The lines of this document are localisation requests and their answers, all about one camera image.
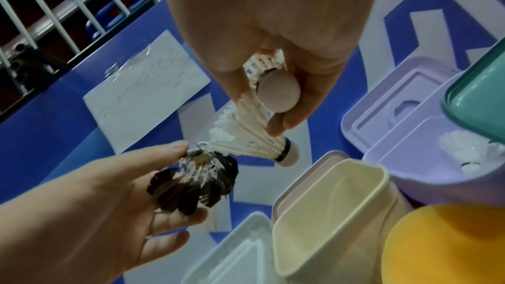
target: blue tablecloth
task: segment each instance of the blue tablecloth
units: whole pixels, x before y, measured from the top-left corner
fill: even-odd
[[[0,157],[0,202],[43,180],[114,154],[82,97],[104,80],[108,68],[126,62],[166,29],[184,43],[168,6],[162,2],[0,125],[3,151]],[[503,36],[505,0],[377,0],[359,47],[344,73],[321,107],[308,119],[305,131],[298,133],[304,141],[302,147],[309,148],[304,160],[313,163],[333,149],[343,150],[351,157],[361,156],[343,138],[340,120],[368,89],[405,58],[431,56],[450,67],[466,69]],[[215,110],[229,100],[215,82],[191,101],[199,99],[210,99]],[[185,120],[179,115],[172,114],[131,149],[187,138]],[[272,163],[262,160],[243,159],[241,164],[274,170]],[[232,227],[235,228],[253,211],[271,214],[271,200],[259,201],[260,204],[254,201],[252,197],[247,203],[235,202],[231,196]],[[212,238],[219,242],[227,234],[212,234]],[[159,268],[159,272],[154,273],[133,271],[125,276],[125,281],[172,283],[180,281],[184,275],[166,268]]]

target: metal rack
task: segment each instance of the metal rack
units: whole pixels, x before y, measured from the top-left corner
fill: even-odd
[[[80,50],[77,45],[74,43],[72,38],[69,36],[67,31],[65,31],[62,26],[62,21],[66,18],[70,17],[77,10],[81,10],[83,14],[89,19],[91,24],[98,30],[100,33],[100,37],[103,37],[107,32],[104,29],[104,26],[101,26],[98,20],[93,16],[90,10],[86,6],[86,2],[89,0],[64,0],[61,4],[59,4],[55,9],[51,10],[44,0],[35,0],[38,6],[43,10],[45,16],[37,21],[32,26],[26,27],[23,25],[15,11],[12,9],[8,0],[0,0],[0,6],[5,10],[10,20],[18,29],[20,35],[15,39],[10,41],[7,45],[0,48],[0,67],[6,66],[9,70],[9,74],[12,77],[15,77],[16,74],[14,71],[10,70],[10,62],[9,58],[16,54],[14,48],[17,44],[29,44],[33,46],[35,49],[37,48],[37,40],[46,35],[49,31],[56,29],[61,37],[65,40],[65,42],[69,45],[69,47],[74,52],[74,57],[79,55],[82,50]],[[123,4],[121,0],[112,0],[115,5],[121,10],[121,12],[126,16],[130,16],[132,13],[128,10],[128,8]],[[152,0],[155,3],[160,2],[161,0]],[[27,94],[27,90],[23,85],[17,84],[19,91],[25,95]]]

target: light green lid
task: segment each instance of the light green lid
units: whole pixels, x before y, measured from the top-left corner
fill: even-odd
[[[505,144],[505,38],[447,89],[442,109],[459,126]]]

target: black shuttlecock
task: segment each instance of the black shuttlecock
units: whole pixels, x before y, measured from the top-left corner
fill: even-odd
[[[161,210],[184,215],[195,213],[198,202],[211,208],[229,195],[238,175],[237,160],[213,151],[191,150],[182,158],[178,167],[170,167],[156,173],[147,192],[152,195]]]

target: yellow container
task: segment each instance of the yellow container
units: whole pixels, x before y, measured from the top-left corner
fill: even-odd
[[[386,169],[339,162],[274,224],[277,274],[290,283],[381,283],[383,244],[410,210]]]
[[[423,207],[393,228],[382,255],[384,284],[505,283],[505,210]]]

